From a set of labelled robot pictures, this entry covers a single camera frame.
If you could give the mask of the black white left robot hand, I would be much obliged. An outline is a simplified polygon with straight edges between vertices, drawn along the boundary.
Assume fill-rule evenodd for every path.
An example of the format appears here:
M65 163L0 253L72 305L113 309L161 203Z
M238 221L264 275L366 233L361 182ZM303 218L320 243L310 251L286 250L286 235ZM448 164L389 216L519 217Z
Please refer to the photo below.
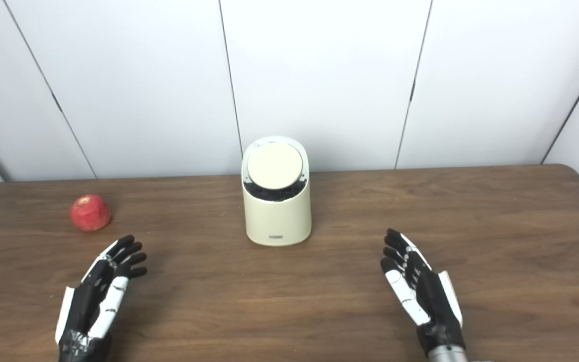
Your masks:
M92 262L77 287L66 287L55 341L59 361L106 361L111 327L129 282L147 274L147 259L133 235L114 241Z

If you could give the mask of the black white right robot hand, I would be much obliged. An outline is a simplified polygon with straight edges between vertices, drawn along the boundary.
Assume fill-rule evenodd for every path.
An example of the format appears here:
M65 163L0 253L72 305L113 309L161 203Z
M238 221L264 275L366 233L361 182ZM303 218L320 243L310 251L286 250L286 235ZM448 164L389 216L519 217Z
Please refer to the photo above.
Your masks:
M434 271L418 247L395 229L387 229L384 244L381 269L416 325L427 360L467 361L463 316L448 272Z

